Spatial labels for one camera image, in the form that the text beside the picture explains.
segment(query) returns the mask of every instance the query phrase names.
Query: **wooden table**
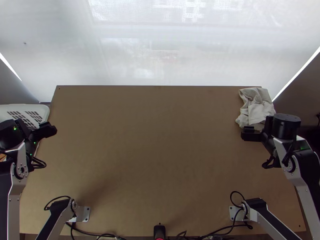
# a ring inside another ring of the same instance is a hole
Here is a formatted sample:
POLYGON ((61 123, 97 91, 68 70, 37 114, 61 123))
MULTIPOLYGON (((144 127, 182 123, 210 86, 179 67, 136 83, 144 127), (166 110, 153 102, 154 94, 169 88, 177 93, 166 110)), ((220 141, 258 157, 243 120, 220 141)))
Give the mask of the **wooden table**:
MULTIPOLYGON (((92 208, 89 222, 77 224, 86 231, 151 236, 161 222, 169 236, 204 235, 231 225, 233 190, 263 198, 289 228, 304 231, 282 169, 263 169, 263 145, 240 138, 241 88, 58 86, 49 119, 58 133, 40 143, 37 157, 48 167, 28 178, 21 232, 38 233, 49 217, 43 206, 69 195, 92 208)), ((255 224, 232 231, 262 233, 255 224)))

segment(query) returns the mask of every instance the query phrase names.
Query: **cylindrical motor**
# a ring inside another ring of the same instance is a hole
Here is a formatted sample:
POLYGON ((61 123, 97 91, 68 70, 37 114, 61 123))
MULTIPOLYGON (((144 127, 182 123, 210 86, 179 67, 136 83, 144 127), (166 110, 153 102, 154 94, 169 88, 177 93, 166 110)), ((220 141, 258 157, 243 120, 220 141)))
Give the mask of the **cylindrical motor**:
POLYGON ((283 140, 296 138, 301 119, 294 115, 277 113, 273 116, 272 136, 283 140))

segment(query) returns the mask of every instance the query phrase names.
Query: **crumpled towel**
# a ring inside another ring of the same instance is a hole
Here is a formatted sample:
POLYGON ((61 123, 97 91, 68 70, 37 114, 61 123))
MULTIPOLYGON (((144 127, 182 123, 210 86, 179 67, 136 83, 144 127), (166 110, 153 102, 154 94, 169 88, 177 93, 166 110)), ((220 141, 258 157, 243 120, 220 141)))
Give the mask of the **crumpled towel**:
POLYGON ((244 105, 240 108, 240 116, 236 123, 241 128, 254 126, 255 130, 261 131, 264 128, 266 116, 274 115, 276 111, 268 90, 265 88, 244 88, 239 90, 244 105))

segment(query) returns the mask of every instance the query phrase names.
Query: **light strip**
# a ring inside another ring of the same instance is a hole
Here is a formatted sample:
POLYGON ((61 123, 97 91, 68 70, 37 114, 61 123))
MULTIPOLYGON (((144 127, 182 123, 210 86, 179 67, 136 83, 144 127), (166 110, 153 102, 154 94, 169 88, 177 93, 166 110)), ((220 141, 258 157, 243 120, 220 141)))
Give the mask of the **light strip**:
POLYGON ((17 78, 20 79, 20 81, 22 82, 21 78, 17 75, 16 71, 13 70, 12 66, 8 63, 8 61, 4 58, 4 56, 1 54, 0 52, 0 60, 2 60, 6 65, 7 67, 17 76, 17 78))
POLYGON ((287 82, 287 84, 280 90, 280 92, 278 92, 278 94, 274 97, 274 99, 272 101, 274 101, 289 85, 290 83, 293 82, 293 80, 296 79, 296 77, 306 68, 306 66, 309 65, 309 63, 318 55, 318 53, 320 52, 320 47, 318 47, 318 49, 314 52, 314 54, 311 56, 311 58, 309 58, 309 60, 302 66, 302 68, 292 77, 292 79, 287 82))

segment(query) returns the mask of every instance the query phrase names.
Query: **white backdrop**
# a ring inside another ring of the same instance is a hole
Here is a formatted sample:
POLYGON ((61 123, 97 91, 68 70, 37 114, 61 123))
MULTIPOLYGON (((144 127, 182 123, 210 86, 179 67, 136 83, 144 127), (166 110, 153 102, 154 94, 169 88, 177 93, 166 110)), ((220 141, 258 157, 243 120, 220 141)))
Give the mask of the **white backdrop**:
POLYGON ((273 98, 320 46, 320 1, 0 0, 0 52, 27 88, 262 86, 273 98))

